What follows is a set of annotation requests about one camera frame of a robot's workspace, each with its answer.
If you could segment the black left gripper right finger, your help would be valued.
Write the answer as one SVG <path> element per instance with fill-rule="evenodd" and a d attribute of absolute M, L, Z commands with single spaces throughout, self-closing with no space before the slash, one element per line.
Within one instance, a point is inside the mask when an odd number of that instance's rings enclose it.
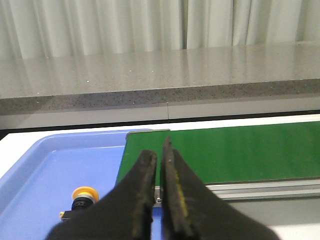
<path fill-rule="evenodd" d="M 167 240 L 277 240 L 267 226 L 211 192 L 172 147 L 162 148 L 161 198 Z"/>

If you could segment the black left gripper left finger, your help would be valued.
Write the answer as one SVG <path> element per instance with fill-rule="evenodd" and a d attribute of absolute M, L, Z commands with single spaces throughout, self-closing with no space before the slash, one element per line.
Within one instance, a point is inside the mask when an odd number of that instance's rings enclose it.
<path fill-rule="evenodd" d="M 48 240 L 149 240 L 157 155 L 142 150 L 125 177 L 97 203 L 56 225 Z"/>

